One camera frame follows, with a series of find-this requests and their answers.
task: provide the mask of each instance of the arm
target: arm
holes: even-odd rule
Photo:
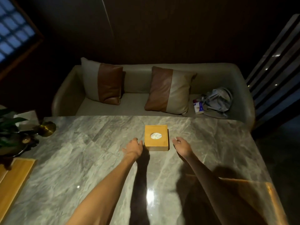
[[[130,141],[123,148],[122,161],[79,204],[67,225],[109,224],[127,175],[142,151],[143,141],[140,144],[137,138]]]
[[[173,139],[178,152],[193,169],[222,225],[263,224],[264,219],[246,201],[232,193],[193,153],[182,137]]]

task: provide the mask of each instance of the throw pillow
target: throw pillow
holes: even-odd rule
[[[123,67],[81,58],[83,85],[89,99],[119,105]]]
[[[145,110],[185,114],[188,111],[192,78],[196,74],[153,66],[151,89]]]

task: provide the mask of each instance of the potted plant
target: potted plant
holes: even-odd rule
[[[0,156],[15,157],[26,150],[22,140],[24,133],[19,132],[16,123],[26,121],[22,117],[10,117],[10,109],[0,109]]]

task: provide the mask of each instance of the sofa seat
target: sofa seat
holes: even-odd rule
[[[137,115],[137,116],[171,116],[182,117],[182,115],[174,115],[159,111],[146,111],[144,106],[148,100],[147,93],[125,93],[121,98],[120,105],[110,105],[96,102],[85,98],[80,105],[76,115]],[[196,115],[193,107],[193,99],[197,98],[197,94],[190,95],[188,117],[201,116]]]

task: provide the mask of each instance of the sofa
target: sofa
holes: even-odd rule
[[[181,71],[197,72],[190,89],[190,101],[187,117],[203,117],[196,115],[192,100],[200,94],[214,88],[226,87],[233,95],[233,103],[227,112],[228,118],[238,120],[252,129],[255,110],[252,96],[239,68],[230,63],[204,64],[138,64],[122,65],[126,72],[124,94],[119,106],[96,102],[86,98],[82,80],[81,65],[73,67],[60,88],[53,103],[53,116],[74,115],[140,115],[140,116],[178,116],[164,112],[146,111],[151,85],[151,68],[157,66]]]

